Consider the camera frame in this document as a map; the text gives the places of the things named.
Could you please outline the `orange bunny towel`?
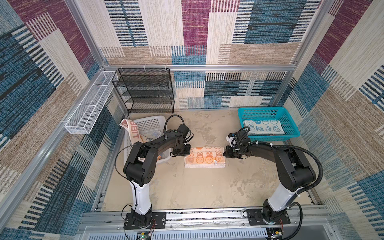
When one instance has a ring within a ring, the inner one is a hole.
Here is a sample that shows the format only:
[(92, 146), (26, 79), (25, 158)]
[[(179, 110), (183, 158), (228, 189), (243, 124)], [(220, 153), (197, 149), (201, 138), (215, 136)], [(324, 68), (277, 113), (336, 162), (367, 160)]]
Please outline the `orange bunny towel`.
[(194, 147), (185, 157), (185, 168), (225, 168), (224, 147)]

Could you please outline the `blue bunny towel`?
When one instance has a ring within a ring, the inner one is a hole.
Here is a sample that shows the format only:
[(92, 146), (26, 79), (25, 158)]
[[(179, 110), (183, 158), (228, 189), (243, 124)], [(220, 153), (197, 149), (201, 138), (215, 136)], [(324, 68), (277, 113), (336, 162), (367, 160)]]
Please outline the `blue bunny towel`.
[(251, 135), (284, 135), (281, 122), (276, 120), (243, 120), (244, 127), (249, 127)]

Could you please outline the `white plastic basket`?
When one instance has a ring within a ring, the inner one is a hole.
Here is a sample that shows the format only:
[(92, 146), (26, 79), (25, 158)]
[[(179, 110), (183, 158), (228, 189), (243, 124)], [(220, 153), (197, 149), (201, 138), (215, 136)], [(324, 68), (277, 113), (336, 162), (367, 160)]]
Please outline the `white plastic basket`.
[[(152, 117), (141, 118), (141, 119), (132, 120), (132, 121), (134, 121), (138, 125), (140, 134), (143, 134), (149, 131), (156, 131), (156, 130), (163, 131), (166, 119), (164, 116), (152, 116)], [(128, 132), (125, 130), (124, 147), (126, 147), (126, 149), (124, 149), (123, 151), (124, 163), (126, 163), (129, 153), (132, 149), (131, 145), (132, 143), (129, 139)]]

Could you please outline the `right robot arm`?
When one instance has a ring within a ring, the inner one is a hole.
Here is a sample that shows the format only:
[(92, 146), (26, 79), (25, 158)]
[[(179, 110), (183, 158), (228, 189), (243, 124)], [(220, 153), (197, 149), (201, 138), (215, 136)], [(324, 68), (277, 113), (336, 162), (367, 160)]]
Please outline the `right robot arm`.
[(224, 151), (226, 158), (260, 157), (275, 163), (280, 184), (272, 196), (265, 200), (259, 213), (266, 225), (282, 220), (293, 201), (321, 181), (321, 165), (318, 165), (319, 173), (316, 174), (306, 155), (311, 153), (301, 147), (258, 141), (239, 147), (226, 146)]

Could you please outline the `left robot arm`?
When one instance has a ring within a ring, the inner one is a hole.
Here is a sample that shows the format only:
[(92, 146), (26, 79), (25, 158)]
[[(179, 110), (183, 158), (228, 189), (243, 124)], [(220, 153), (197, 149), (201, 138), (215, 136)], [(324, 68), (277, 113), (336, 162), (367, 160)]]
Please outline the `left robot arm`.
[(172, 149), (170, 156), (186, 156), (190, 153), (193, 138), (190, 130), (185, 133), (168, 130), (164, 135), (147, 143), (136, 142), (124, 165), (123, 172), (130, 182), (134, 205), (131, 216), (142, 227), (152, 222), (153, 206), (150, 201), (149, 183), (155, 175), (158, 156)]

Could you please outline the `white towel in basket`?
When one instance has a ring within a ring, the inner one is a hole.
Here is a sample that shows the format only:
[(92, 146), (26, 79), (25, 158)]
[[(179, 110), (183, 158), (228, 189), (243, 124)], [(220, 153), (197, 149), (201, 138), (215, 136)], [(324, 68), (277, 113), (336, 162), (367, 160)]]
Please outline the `white towel in basket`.
[(145, 143), (156, 140), (163, 135), (164, 135), (163, 131), (159, 131), (159, 130), (149, 131), (149, 132), (145, 132), (145, 133), (141, 134), (142, 139)]

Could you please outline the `orange rabbit towel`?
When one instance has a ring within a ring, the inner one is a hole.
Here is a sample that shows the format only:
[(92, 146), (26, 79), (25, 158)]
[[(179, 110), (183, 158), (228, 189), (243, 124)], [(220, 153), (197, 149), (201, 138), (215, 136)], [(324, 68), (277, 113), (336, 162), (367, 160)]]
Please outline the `orange rabbit towel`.
[(120, 126), (123, 127), (128, 132), (129, 139), (132, 144), (136, 142), (140, 142), (140, 143), (147, 142), (146, 137), (140, 134), (139, 127), (134, 121), (123, 119), (120, 123)]

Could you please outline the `teal plastic basket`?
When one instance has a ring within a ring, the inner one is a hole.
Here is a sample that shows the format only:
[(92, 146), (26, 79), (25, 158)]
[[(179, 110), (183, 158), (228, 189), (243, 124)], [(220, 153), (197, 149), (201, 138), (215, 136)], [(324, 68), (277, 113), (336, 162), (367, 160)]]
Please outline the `teal plastic basket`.
[(301, 135), (299, 128), (290, 113), (283, 107), (240, 108), (238, 109), (238, 116), (242, 127), (244, 127), (243, 120), (276, 120), (281, 122), (282, 128), (285, 132), (284, 135), (251, 135), (249, 133), (249, 138), (252, 141), (284, 142), (292, 138), (297, 138)]

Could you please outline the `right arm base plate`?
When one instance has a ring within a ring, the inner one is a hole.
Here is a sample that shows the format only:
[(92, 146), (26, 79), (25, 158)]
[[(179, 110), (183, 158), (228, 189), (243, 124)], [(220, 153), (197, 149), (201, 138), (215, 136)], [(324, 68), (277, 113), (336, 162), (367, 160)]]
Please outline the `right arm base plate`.
[(275, 212), (269, 208), (247, 209), (243, 216), (248, 219), (250, 226), (288, 225), (291, 223), (287, 210)]

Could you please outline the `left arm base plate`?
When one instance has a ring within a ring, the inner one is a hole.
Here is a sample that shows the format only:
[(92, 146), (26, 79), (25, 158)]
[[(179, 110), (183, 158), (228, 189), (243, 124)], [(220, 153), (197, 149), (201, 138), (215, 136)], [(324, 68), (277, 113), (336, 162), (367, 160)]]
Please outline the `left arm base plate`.
[(166, 212), (151, 212), (146, 215), (139, 215), (136, 212), (128, 213), (125, 218), (124, 230), (164, 229), (166, 226)]

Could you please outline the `aluminium front rail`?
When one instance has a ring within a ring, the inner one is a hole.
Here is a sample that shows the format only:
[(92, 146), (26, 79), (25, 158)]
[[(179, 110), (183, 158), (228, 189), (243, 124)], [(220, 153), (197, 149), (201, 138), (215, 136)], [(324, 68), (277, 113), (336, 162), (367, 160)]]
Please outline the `aluminium front rail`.
[[(208, 228), (250, 228), (247, 218), (247, 207), (164, 210), (165, 219), (157, 221), (165, 226), (165, 230), (188, 230)], [(304, 205), (303, 225), (331, 224), (333, 219), (323, 205)], [(125, 212), (92, 212), (85, 213), (80, 221), (77, 233), (85, 231), (107, 231), (123, 229)]]

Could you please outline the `white mesh wall tray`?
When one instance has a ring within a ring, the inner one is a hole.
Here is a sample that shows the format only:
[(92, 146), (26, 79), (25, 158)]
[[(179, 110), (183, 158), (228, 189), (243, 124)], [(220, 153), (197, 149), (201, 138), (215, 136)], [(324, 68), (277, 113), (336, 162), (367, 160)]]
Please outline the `white mesh wall tray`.
[(72, 135), (91, 133), (101, 111), (113, 90), (115, 72), (101, 72), (65, 125)]

